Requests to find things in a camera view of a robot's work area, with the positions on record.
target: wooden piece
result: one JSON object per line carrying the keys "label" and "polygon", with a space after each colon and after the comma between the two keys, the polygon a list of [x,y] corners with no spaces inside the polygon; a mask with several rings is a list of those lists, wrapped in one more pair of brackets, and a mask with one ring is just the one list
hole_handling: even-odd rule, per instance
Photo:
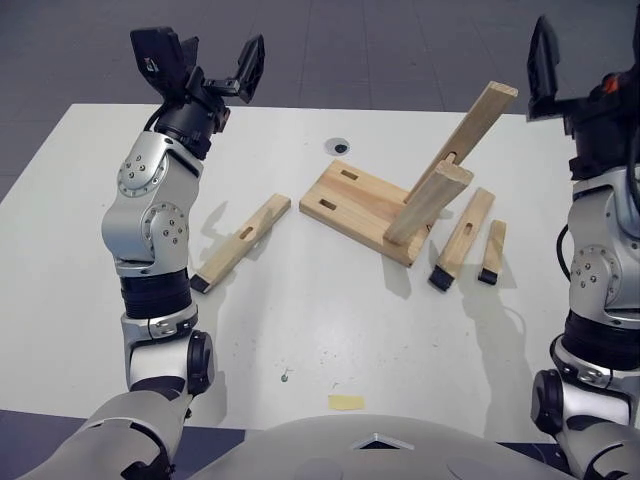
{"label": "wooden piece", "polygon": [[482,94],[467,112],[462,122],[451,134],[447,143],[440,149],[431,165],[425,170],[416,182],[411,193],[405,199],[409,202],[415,195],[418,187],[426,180],[429,174],[442,160],[448,160],[453,153],[453,163],[460,165],[466,156],[473,150],[500,115],[507,109],[511,102],[518,96],[516,88],[497,82],[489,82]]}
{"label": "wooden piece", "polygon": [[484,188],[478,188],[462,213],[462,217],[449,237],[440,258],[438,258],[436,268],[429,277],[429,281],[440,290],[446,291],[460,272],[460,267],[462,267],[494,199],[493,193]]}
{"label": "wooden piece", "polygon": [[478,275],[478,280],[495,285],[498,281],[498,274],[502,269],[502,249],[504,247],[504,237],[507,233],[507,224],[501,220],[491,222],[489,238],[482,260],[482,271]]}
{"label": "wooden piece", "polygon": [[421,227],[433,223],[440,211],[467,188],[471,180],[473,173],[470,171],[446,160],[440,162],[389,225],[384,238],[398,244],[406,242]]}
{"label": "wooden piece", "polygon": [[220,283],[273,224],[291,207],[291,199],[274,194],[220,247],[191,278],[191,287],[207,293]]}
{"label": "wooden piece", "polygon": [[300,211],[405,266],[429,234],[421,227],[402,245],[384,238],[405,207],[407,191],[335,160],[300,200]]}

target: rectangular hole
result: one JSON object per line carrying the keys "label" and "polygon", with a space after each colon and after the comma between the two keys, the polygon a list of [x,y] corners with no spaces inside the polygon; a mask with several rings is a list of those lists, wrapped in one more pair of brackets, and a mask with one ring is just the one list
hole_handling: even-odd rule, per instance
{"label": "rectangular hole", "polygon": [[249,235],[252,231],[253,227],[245,228],[244,231],[240,234],[240,240],[244,240],[245,238],[247,238],[247,235]]}
{"label": "rectangular hole", "polygon": [[348,170],[343,170],[340,172],[341,174],[343,174],[345,177],[349,177],[351,180],[357,180],[358,176],[355,173],[352,173]]}
{"label": "rectangular hole", "polygon": [[320,200],[320,205],[322,205],[323,207],[327,207],[329,210],[335,210],[336,209],[335,204],[325,200],[324,198]]}

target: silver robot arm segment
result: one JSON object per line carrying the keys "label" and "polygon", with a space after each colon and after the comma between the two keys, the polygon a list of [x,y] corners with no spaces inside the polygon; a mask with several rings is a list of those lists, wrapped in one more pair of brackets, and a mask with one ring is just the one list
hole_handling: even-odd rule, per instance
{"label": "silver robot arm segment", "polygon": [[544,17],[529,52],[529,118],[562,116],[578,153],[569,162],[577,180],[570,272],[558,249],[570,311],[550,348],[556,369],[534,380],[531,418],[585,480],[640,475],[640,9],[634,52],[630,70],[605,76],[588,97],[560,101],[558,46]]}
{"label": "silver robot arm segment", "polygon": [[162,106],[117,173],[117,196],[102,236],[120,277],[129,392],[89,418],[23,478],[169,478],[189,405],[213,381],[211,337],[195,330],[198,308],[187,276],[189,211],[211,135],[229,117],[223,96],[251,101],[264,42],[247,42],[236,77],[207,80],[195,65],[196,37],[179,43],[168,27],[134,30],[138,69]]}

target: wooden board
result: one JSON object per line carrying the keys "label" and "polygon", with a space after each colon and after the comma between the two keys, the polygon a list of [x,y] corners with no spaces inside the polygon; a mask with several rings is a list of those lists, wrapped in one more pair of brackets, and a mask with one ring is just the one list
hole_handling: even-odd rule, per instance
{"label": "wooden board", "polygon": [[409,193],[405,202],[409,202],[418,187],[442,160],[452,161],[456,165],[460,165],[517,96],[518,90],[516,88],[502,83],[489,82],[429,167],[411,189],[411,193]]}
{"label": "wooden board", "polygon": [[484,251],[482,268],[495,274],[502,269],[502,248],[504,247],[504,237],[507,234],[507,224],[501,220],[491,222],[489,239]]}
{"label": "wooden board", "polygon": [[384,237],[402,244],[423,225],[432,224],[440,211],[469,186],[473,173],[442,161],[400,211]]}
{"label": "wooden board", "polygon": [[300,200],[300,211],[406,266],[429,234],[421,227],[405,243],[384,238],[405,207],[407,191],[335,160]]}
{"label": "wooden board", "polygon": [[495,195],[484,188],[476,190],[440,254],[438,266],[453,278],[458,275],[494,199]]}
{"label": "wooden board", "polygon": [[191,287],[207,293],[220,283],[273,224],[291,207],[291,199],[274,194],[191,278]]}

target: gray floor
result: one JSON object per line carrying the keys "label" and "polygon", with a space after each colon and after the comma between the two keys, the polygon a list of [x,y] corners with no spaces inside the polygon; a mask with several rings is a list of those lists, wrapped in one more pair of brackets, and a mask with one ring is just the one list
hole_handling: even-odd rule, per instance
{"label": "gray floor", "polygon": [[465,111],[488,80],[528,97],[538,15],[559,34],[561,94],[630,66],[635,0],[0,0],[0,199],[71,103],[156,103],[128,32],[200,37],[210,76],[252,34],[267,62],[254,105]]}

